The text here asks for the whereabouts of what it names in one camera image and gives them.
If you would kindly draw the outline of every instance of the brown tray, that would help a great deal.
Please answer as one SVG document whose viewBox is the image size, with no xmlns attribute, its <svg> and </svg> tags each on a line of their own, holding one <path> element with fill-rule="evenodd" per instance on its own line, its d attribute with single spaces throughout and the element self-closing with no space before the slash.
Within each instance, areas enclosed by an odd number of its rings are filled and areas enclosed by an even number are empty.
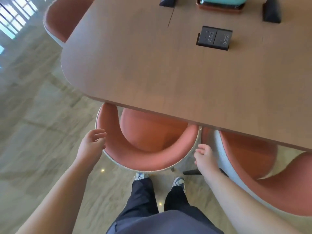
<svg viewBox="0 0 312 234">
<path fill-rule="evenodd" d="M 196 5 L 198 6 L 198 8 L 203 9 L 203 10 L 223 11 L 223 12 L 230 12 L 230 13 L 239 14 L 243 11 L 245 3 L 243 3 L 239 6 L 233 6 L 233 5 L 224 5 L 224 4 L 212 3 L 212 2 L 204 2 L 203 4 L 201 4 L 201 0 L 196 0 Z"/>
</svg>

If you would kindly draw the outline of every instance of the power outlet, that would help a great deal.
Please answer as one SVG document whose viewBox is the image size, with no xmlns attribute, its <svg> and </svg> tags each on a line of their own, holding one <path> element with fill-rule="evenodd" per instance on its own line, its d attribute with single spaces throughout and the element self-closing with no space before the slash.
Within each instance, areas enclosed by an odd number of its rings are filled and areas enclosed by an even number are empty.
<svg viewBox="0 0 312 234">
<path fill-rule="evenodd" d="M 231 30 L 218 30 L 216 33 L 216 39 L 213 43 L 213 47 L 227 51 L 229 49 L 232 34 L 233 31 Z"/>
<path fill-rule="evenodd" d="M 212 47 L 213 42 L 216 38 L 217 29 L 203 26 L 202 31 L 199 35 L 197 45 L 203 46 L 203 47 Z"/>
</svg>

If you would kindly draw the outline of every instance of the black pants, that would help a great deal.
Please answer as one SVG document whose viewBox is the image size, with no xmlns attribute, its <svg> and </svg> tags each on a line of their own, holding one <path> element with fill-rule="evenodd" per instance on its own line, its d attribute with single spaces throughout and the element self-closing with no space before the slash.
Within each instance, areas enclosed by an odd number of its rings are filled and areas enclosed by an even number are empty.
<svg viewBox="0 0 312 234">
<path fill-rule="evenodd" d="M 179 210 L 204 224 L 213 225 L 198 208 L 188 203 L 180 186 L 174 186 L 168 193 L 164 211 L 168 210 Z M 115 222 L 132 217 L 148 217 L 157 213 L 159 212 L 152 180 L 145 178 L 132 183 L 132 192 L 127 205 Z"/>
</svg>

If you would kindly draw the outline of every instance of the tile floor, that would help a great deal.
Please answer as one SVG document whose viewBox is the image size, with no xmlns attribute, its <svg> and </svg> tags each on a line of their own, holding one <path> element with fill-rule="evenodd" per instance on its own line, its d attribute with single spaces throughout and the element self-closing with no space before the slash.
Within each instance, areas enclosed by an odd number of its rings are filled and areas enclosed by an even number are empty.
<svg viewBox="0 0 312 234">
<path fill-rule="evenodd" d="M 94 128 L 101 105 L 64 78 L 61 47 L 45 33 L 42 13 L 0 55 L 0 233 L 15 233 L 40 204 Z M 279 147 L 273 173 L 299 153 Z M 192 164 L 189 157 L 184 165 Z M 178 174 L 152 177 L 160 211 Z M 102 156 L 88 179 L 74 233 L 105 233 L 126 204 L 133 175 Z M 217 227 L 236 233 L 203 177 L 187 177 L 186 194 Z M 312 230 L 311 219 L 285 218 L 304 233 Z"/>
</svg>

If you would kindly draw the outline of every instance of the white sneaker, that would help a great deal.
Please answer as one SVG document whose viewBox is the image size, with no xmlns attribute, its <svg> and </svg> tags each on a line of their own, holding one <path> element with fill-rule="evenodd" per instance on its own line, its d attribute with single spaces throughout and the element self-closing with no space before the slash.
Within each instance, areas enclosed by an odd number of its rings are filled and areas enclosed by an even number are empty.
<svg viewBox="0 0 312 234">
<path fill-rule="evenodd" d="M 142 180 L 144 178 L 149 177 L 149 175 L 147 173 L 136 173 L 135 174 L 135 181 L 137 180 Z"/>
<path fill-rule="evenodd" d="M 184 193 L 185 193 L 186 188 L 185 188 L 185 180 L 184 180 L 183 177 L 177 177 L 177 178 L 175 178 L 175 180 L 174 180 L 174 182 L 173 182 L 173 184 L 172 184 L 172 187 L 174 187 L 174 186 L 181 186 L 182 189 L 183 189 L 183 191 L 184 191 Z"/>
</svg>

